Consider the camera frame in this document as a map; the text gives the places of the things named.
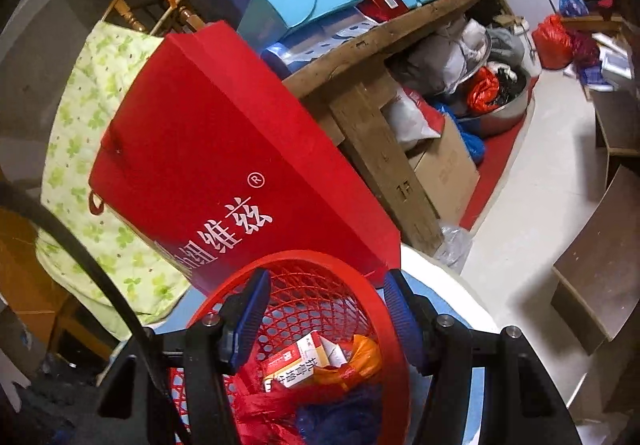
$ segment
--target white label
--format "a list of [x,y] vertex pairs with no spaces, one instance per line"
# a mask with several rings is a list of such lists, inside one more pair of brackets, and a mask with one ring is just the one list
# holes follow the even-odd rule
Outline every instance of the white label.
[[396,2],[396,0],[385,0],[385,2],[386,2],[386,5],[389,6],[389,8],[391,9],[398,7],[398,3]]

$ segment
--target green floral cloth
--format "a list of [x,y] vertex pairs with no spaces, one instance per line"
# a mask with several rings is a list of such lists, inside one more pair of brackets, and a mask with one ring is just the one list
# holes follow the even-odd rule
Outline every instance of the green floral cloth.
[[[107,207],[91,214],[88,178],[107,125],[161,41],[106,22],[94,27],[58,106],[42,178],[42,203],[85,245],[143,324],[166,317],[189,284]],[[38,233],[36,255],[116,338],[129,336],[94,282],[46,232]]]

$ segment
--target wooden table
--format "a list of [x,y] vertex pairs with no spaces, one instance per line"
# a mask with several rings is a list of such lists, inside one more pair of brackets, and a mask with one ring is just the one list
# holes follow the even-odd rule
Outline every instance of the wooden table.
[[591,91],[596,147],[607,150],[606,186],[620,165],[640,171],[640,102],[627,91]]
[[289,91],[351,159],[408,245],[433,255],[436,214],[380,113],[396,95],[387,57],[457,19],[480,0],[437,0],[342,44],[284,80]]
[[640,177],[619,167],[600,205],[554,264],[552,306],[592,353],[640,299]]

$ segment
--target tile floor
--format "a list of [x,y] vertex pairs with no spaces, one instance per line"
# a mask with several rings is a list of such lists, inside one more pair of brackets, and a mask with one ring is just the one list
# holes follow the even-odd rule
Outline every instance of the tile floor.
[[499,327],[521,327],[565,401],[590,358],[551,307],[556,258],[604,193],[604,155],[594,146],[594,112],[578,82],[545,72],[510,173],[474,237],[462,277]]

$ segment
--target screw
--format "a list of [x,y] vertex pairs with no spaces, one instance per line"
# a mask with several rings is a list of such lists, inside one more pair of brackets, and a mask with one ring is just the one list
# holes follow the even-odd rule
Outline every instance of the screw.
[[519,339],[522,336],[522,330],[517,326],[507,326],[505,327],[504,332],[512,339]]
[[218,322],[220,322],[220,316],[215,313],[207,313],[202,318],[202,323],[207,327],[215,326]]
[[436,317],[436,322],[442,326],[443,328],[450,328],[453,326],[453,321],[455,319],[451,315],[438,315]]

